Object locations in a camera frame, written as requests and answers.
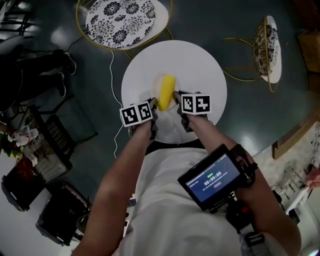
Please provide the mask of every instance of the white round table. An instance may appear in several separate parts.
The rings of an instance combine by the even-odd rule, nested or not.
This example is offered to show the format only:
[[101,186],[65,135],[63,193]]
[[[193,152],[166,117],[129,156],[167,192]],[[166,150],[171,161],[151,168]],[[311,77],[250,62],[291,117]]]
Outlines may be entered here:
[[[179,90],[210,94],[212,113],[208,120],[215,125],[222,116],[227,102],[227,83],[217,61],[201,47],[186,41],[162,41],[141,51],[127,67],[121,87],[124,107],[150,98],[150,85],[157,74],[174,75]],[[178,106],[159,111],[155,140],[168,144],[187,143],[197,139],[194,132],[185,132]]]

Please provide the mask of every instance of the person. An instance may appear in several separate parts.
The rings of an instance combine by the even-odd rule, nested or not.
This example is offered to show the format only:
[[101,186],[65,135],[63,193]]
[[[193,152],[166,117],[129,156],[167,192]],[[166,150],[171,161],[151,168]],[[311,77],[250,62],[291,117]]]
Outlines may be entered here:
[[[55,50],[53,54],[37,58],[18,61],[15,58],[16,54],[0,58],[0,76],[5,81],[0,87],[0,113],[5,112],[15,102],[31,100],[50,88],[57,88],[61,97],[66,96],[65,75],[62,72],[50,75],[42,73],[64,67],[71,75],[75,74],[77,64],[68,52]],[[11,135],[13,131],[12,127],[0,123],[0,132]]]
[[[145,156],[150,121],[140,124],[107,171],[95,196],[84,236],[72,256],[224,256],[242,255],[236,229],[225,213],[202,211],[178,183],[184,174],[221,144],[237,143],[199,115],[187,115],[205,147],[159,149]],[[253,158],[247,154],[250,162]],[[137,203],[123,237],[127,203]],[[261,171],[252,186],[238,188],[272,255],[298,255],[297,225],[284,213]]]

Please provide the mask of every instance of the floor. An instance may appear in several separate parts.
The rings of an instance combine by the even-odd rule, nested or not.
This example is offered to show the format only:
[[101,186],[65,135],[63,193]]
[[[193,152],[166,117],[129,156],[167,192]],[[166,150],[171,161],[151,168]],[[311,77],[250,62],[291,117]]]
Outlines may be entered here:
[[[38,24],[30,32],[36,36],[30,41],[33,50],[66,50],[81,37],[75,22],[76,0],[32,0],[31,4],[32,21]],[[252,53],[247,45],[225,42],[223,38],[252,37],[264,15],[272,15],[277,22],[282,47],[282,77],[278,90],[269,92],[263,81],[243,83],[226,77],[227,103],[217,124],[252,155],[283,136],[319,102],[316,95],[308,92],[306,68],[295,38],[302,25],[291,1],[174,0],[173,16],[168,25],[176,40],[201,46],[221,67],[252,66]],[[67,77],[68,91],[77,100],[65,105],[58,115],[75,140],[94,130],[99,135],[77,148],[71,157],[73,169],[63,179],[92,199],[114,160],[114,136],[121,126],[119,105],[111,91],[112,54],[85,39],[75,43],[69,52],[77,63],[77,73]],[[130,60],[123,52],[116,51],[114,55],[113,84],[121,99],[122,77]],[[230,72],[242,78],[253,76],[236,69]],[[60,100],[58,92],[51,89],[32,103],[50,110]],[[123,129],[118,136],[118,150],[127,141],[128,133]]]
[[300,187],[302,182],[306,184],[309,165],[318,167],[320,164],[319,142],[320,123],[316,122],[294,146],[277,160],[272,157],[271,146],[253,157],[271,189],[281,196],[281,203],[286,211],[292,208],[289,206],[295,199],[297,199],[295,202],[299,201],[300,193],[301,195],[308,194],[303,187]]

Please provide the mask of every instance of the flowers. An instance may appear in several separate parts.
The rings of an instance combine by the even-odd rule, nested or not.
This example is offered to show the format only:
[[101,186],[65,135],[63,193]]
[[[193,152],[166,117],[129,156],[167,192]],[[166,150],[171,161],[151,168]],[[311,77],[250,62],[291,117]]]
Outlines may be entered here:
[[115,44],[120,44],[126,39],[127,34],[125,30],[119,30],[113,35],[112,40]]
[[139,10],[139,5],[136,3],[129,4],[125,9],[127,14],[135,14]]
[[156,17],[154,5],[150,1],[146,1],[141,7],[141,12],[144,13],[144,17],[153,19]]
[[107,16],[114,15],[117,11],[120,10],[120,7],[120,3],[111,2],[104,8],[103,13]]
[[135,0],[121,0],[120,5],[122,9],[126,9],[128,5],[135,3]]
[[126,17],[126,15],[119,15],[119,16],[116,17],[114,20],[115,20],[116,22],[120,22],[120,21],[122,21],[125,17]]
[[145,35],[145,36],[149,33],[149,31],[151,30],[151,28],[152,28],[152,26],[148,27],[148,28],[145,30],[145,32],[144,32],[144,35]]
[[141,8],[142,8],[141,11],[143,13],[147,13],[147,12],[155,9],[154,5],[150,1],[146,1]]
[[135,45],[136,43],[140,42],[140,37],[137,37],[133,40],[132,44]]
[[101,3],[102,0],[95,2],[94,5],[91,6],[89,13],[92,14],[94,11],[96,11],[100,7]]
[[100,20],[97,25],[92,26],[90,35],[97,41],[99,44],[103,44],[106,40],[112,38],[114,33],[114,25],[109,20]]
[[93,25],[97,20],[98,20],[98,15],[93,16],[93,18],[90,21],[91,25]]
[[156,17],[155,9],[152,9],[146,13],[148,19],[153,19]]
[[121,27],[122,30],[125,30],[128,34],[134,35],[138,30],[141,29],[144,24],[144,19],[142,16],[131,17],[130,19],[126,19],[123,23],[124,25]]

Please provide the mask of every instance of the black and white floral pattern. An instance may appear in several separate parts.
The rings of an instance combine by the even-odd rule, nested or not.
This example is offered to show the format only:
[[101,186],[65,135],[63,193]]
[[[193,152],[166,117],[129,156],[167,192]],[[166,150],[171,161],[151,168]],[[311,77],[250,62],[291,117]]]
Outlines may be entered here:
[[125,11],[127,14],[135,14],[137,11],[139,11],[139,5],[136,3],[129,4]]
[[89,13],[92,14],[101,6],[102,0],[96,1],[90,8]]
[[114,27],[115,26],[109,20],[102,19],[97,22],[97,25],[92,26],[89,35],[94,38],[98,44],[102,45],[112,38]]
[[151,28],[152,28],[152,26],[148,27],[148,28],[145,30],[145,32],[144,32],[144,35],[145,35],[145,36],[149,33],[149,31],[151,30]]
[[126,17],[126,15],[119,15],[119,16],[116,17],[114,20],[115,20],[116,22],[120,22],[120,21],[122,21],[125,17]]
[[144,13],[144,17],[147,17],[148,19],[153,19],[156,17],[156,13],[155,13],[155,7],[154,5],[151,3],[150,0],[146,1],[142,8],[141,8],[141,12]]
[[[277,25],[272,16],[267,16],[266,24],[266,40],[268,48],[268,60],[270,74],[277,64],[278,50],[280,47],[278,39]],[[267,62],[266,62],[266,44],[265,44],[265,19],[261,21],[253,38],[253,58],[255,65],[262,76],[267,76]]]
[[91,21],[90,21],[91,25],[95,24],[95,22],[98,20],[98,16],[99,16],[99,15],[93,16],[93,18],[92,18]]
[[128,5],[135,4],[136,0],[120,0],[120,5],[122,9],[126,9]]
[[86,33],[108,48],[138,44],[155,22],[150,0],[97,0],[86,18]]
[[141,8],[141,11],[146,14],[147,12],[149,12],[149,11],[151,11],[151,10],[154,10],[154,9],[155,9],[155,8],[154,8],[154,5],[151,3],[150,0],[148,0],[148,1],[146,1],[145,3],[143,3],[143,6],[142,6],[142,8]]
[[122,30],[125,30],[130,35],[135,35],[137,31],[139,31],[144,24],[144,19],[142,16],[131,17],[130,19],[126,19],[121,27]]
[[115,44],[120,44],[126,39],[127,34],[128,34],[127,31],[123,29],[119,30],[113,35],[112,40]]
[[137,37],[136,39],[133,40],[132,44],[135,45],[136,43],[139,43],[141,40],[140,40],[140,37]]
[[120,3],[111,2],[103,9],[103,13],[108,16],[114,15],[117,13],[117,11],[120,10],[120,7],[121,7]]

